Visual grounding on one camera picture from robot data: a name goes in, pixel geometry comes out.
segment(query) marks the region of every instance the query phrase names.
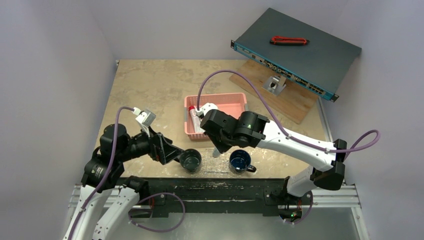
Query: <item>wooden board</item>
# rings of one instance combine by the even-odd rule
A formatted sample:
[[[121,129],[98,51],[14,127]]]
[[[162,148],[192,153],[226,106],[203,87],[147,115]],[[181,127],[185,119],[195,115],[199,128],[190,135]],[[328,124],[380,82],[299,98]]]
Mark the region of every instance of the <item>wooden board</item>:
[[[278,96],[275,96],[262,88],[262,85],[264,85],[264,82],[266,82],[270,76],[278,74],[253,60],[248,60],[238,69],[238,72],[251,80],[269,106],[297,124],[302,122],[319,98],[315,93],[312,93],[290,80],[285,81],[287,86]],[[229,79],[242,89],[257,97],[252,87],[238,75],[233,74]]]

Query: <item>pink basket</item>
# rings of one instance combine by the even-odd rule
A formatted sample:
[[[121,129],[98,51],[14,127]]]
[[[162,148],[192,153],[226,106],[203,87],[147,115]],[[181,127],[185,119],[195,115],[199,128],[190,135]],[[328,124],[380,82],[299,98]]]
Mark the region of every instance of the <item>pink basket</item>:
[[[192,118],[189,115],[188,108],[190,106],[196,106],[198,100],[197,95],[186,96],[184,98],[184,132],[188,135],[190,140],[206,140],[209,139],[203,133],[195,133],[195,127],[193,126]],[[248,102],[246,101],[246,95],[242,92],[238,93],[221,93],[221,94],[205,94],[200,96],[200,107],[205,103],[213,103],[218,106],[220,111],[233,116],[238,119],[242,112],[248,110]]]

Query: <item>table surface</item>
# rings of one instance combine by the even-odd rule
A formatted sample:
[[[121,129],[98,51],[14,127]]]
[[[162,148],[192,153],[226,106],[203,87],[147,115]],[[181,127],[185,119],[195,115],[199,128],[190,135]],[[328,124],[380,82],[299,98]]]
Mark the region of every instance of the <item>table surface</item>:
[[[125,162],[123,177],[172,177],[172,178],[285,178],[293,176],[308,165],[285,154],[261,149],[245,148],[252,157],[255,173],[233,174],[229,171],[230,153],[233,147],[218,158],[212,157],[214,149],[210,141],[191,141],[184,132],[184,98],[197,95],[202,81],[211,73],[230,69],[237,70],[245,60],[127,60],[119,61],[110,96],[100,126],[96,145],[103,129],[115,121],[119,107],[149,109],[156,114],[152,128],[161,132],[173,144],[182,149],[196,149],[202,155],[201,170],[187,173],[178,162],[161,165],[145,155]],[[250,111],[271,118],[262,102],[229,80],[230,73],[220,73],[205,85],[203,94],[245,93]],[[301,124],[296,124],[273,109],[282,125],[308,137],[325,141],[326,134],[318,105],[310,110]],[[130,136],[140,132],[135,116],[123,111],[119,122],[124,124]]]

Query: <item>red box cutter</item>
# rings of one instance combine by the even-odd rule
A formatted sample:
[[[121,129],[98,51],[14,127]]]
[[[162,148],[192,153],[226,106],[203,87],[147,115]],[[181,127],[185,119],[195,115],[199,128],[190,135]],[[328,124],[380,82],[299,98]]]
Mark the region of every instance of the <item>red box cutter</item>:
[[[278,46],[303,46],[308,44],[309,40],[301,37],[273,36],[269,43]]]

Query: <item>white bottle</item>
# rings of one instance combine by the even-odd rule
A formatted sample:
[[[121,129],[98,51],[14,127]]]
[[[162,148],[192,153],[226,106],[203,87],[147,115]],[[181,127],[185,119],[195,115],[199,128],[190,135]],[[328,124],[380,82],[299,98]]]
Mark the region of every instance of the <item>white bottle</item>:
[[[189,106],[188,112],[190,113],[191,120],[194,126],[195,133],[203,133],[204,130],[200,127],[200,118],[196,115],[195,106]]]

